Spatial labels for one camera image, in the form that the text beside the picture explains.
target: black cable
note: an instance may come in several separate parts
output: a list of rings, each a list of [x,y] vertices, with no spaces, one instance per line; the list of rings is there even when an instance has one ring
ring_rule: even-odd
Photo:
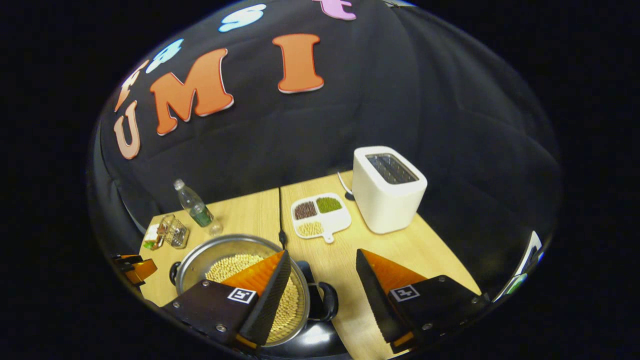
[[[284,230],[282,229],[282,190],[281,188],[278,188],[278,205],[280,208],[280,232],[278,233],[278,239],[282,244],[282,250],[284,250],[285,244],[287,243],[287,234],[285,234]]]

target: pot handle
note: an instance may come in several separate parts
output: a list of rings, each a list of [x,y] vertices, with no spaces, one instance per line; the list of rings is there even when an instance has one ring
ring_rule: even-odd
[[[173,263],[169,269],[169,280],[173,285],[175,285],[175,276],[178,274],[178,266],[180,266],[180,261]]]
[[[338,292],[335,288],[326,282],[310,283],[309,286],[317,286],[324,291],[323,307],[324,315],[320,318],[309,318],[309,320],[316,320],[321,322],[327,322],[338,313]]]

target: pink letter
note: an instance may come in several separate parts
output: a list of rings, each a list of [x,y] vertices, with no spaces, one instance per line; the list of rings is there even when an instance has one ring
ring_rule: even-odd
[[[340,20],[355,20],[356,15],[354,13],[346,13],[342,8],[342,5],[351,6],[349,1],[342,0],[314,0],[320,1],[322,4],[323,13]]]

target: soybeans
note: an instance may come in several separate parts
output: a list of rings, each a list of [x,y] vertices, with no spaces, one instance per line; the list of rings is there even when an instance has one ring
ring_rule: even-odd
[[[207,272],[206,278],[210,281],[223,282],[227,278],[262,260],[264,260],[262,256],[249,254],[236,254],[228,258],[223,258],[213,264]],[[273,325],[271,326],[271,332],[269,333],[267,342],[276,341],[284,335],[282,332],[288,334],[295,328],[297,324],[292,323],[292,320],[296,317],[298,300],[298,289],[291,281],[291,277],[289,277],[287,286],[280,298],[280,304],[276,310],[276,316],[273,319]]]
[[[305,222],[304,224],[298,226],[298,232],[302,236],[313,236],[320,235],[324,232],[322,224],[318,221],[314,222]]]

